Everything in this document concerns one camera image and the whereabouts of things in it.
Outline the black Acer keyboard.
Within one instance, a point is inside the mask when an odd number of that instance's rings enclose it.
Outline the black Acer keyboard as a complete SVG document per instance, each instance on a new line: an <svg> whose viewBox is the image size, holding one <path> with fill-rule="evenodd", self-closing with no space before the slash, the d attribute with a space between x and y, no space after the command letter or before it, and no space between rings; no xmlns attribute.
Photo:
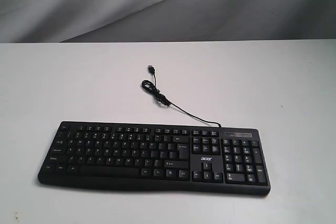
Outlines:
<svg viewBox="0 0 336 224"><path fill-rule="evenodd" d="M256 129L61 122L38 180L125 191L265 196L271 185Z"/></svg>

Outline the grey backdrop cloth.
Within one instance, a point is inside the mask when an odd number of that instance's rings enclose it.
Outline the grey backdrop cloth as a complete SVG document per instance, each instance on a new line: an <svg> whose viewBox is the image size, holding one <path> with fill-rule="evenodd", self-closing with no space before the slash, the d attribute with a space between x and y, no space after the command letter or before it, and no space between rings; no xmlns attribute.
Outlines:
<svg viewBox="0 0 336 224"><path fill-rule="evenodd" d="M334 37L335 0L1 0L1 42Z"/></svg>

